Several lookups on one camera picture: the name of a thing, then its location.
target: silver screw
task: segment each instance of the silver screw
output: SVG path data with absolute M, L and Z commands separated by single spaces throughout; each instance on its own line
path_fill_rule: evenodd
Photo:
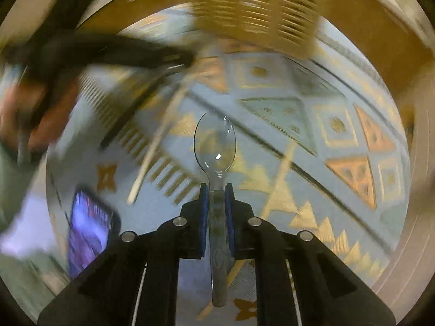
M 173 219 L 173 225 L 176 227 L 182 227 L 185 226 L 186 223 L 188 222 L 187 219 L 185 219 L 184 217 L 177 217 Z
M 247 222 L 253 227 L 258 227 L 262 223 L 262 220 L 258 217 L 251 217 Z
M 136 238 L 133 232 L 124 232 L 121 235 L 121 239 L 124 243 L 131 243 Z
M 301 232 L 301 234 L 299 234 L 299 237 L 303 241 L 311 241 L 313 239 L 313 235 L 310 232 L 308 232 L 307 230 L 304 230 L 303 232 Z

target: clear plastic spoon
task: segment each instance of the clear plastic spoon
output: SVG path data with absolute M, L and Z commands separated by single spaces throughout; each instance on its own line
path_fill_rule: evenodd
M 196 160 L 209 181 L 208 225 L 212 299 L 213 305 L 220 307 L 224 306 L 227 300 L 227 234 L 223 177 L 236 155 L 236 135 L 229 118 L 217 111 L 205 113 L 195 130 L 194 150 Z

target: wooden stick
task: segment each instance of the wooden stick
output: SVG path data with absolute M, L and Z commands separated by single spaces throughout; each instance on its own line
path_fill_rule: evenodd
M 191 88 L 192 82 L 196 78 L 195 69 L 197 68 L 197 65 L 195 64 L 192 65 L 191 71 L 186 75 L 186 77 L 182 79 L 180 83 L 180 88 L 175 92 L 174 96 L 169 102 L 169 105 L 166 108 L 165 114 L 162 117 L 162 122 L 158 127 L 141 164 L 138 177 L 136 178 L 133 186 L 131 187 L 131 191 L 127 199 L 128 205 L 132 205 L 136 201 L 139 190 L 141 189 L 142 183 L 144 182 L 145 175 L 147 174 L 148 167 L 150 166 L 151 160 L 154 157 L 154 153 L 156 152 L 157 147 L 159 146 L 166 129 L 169 127 L 174 117 L 177 115 L 178 107 L 180 106 L 188 90 Z

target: phone screen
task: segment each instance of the phone screen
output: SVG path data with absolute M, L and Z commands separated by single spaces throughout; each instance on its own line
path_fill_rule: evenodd
M 112 214 L 85 192 L 75 194 L 69 237 L 69 274 L 76 278 L 107 247 Z

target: patterned tablecloth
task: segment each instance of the patterned tablecloth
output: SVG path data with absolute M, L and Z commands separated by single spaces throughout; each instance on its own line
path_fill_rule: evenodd
M 179 76 L 144 104 L 105 152 L 97 147 L 141 91 L 141 70 L 92 67 L 59 144 L 49 152 L 47 199 L 66 265 L 75 187 L 88 184 L 116 209 L 122 229 L 155 230 L 195 199 L 206 177 L 193 135 L 201 116 L 219 110 L 233 121 L 235 162 L 226 179 L 238 200 L 279 230 L 310 230 L 369 286 L 399 240 L 410 171 L 404 129 L 384 83 L 363 55 L 327 21 L 312 60 L 290 60 L 193 27 L 188 5 L 176 6 L 123 33 L 168 43 L 207 41 L 197 82 L 183 100 L 133 207 L 126 199 Z M 177 323 L 256 323 L 254 262 L 229 266 L 227 306 L 210 307 L 210 267 L 181 261 Z

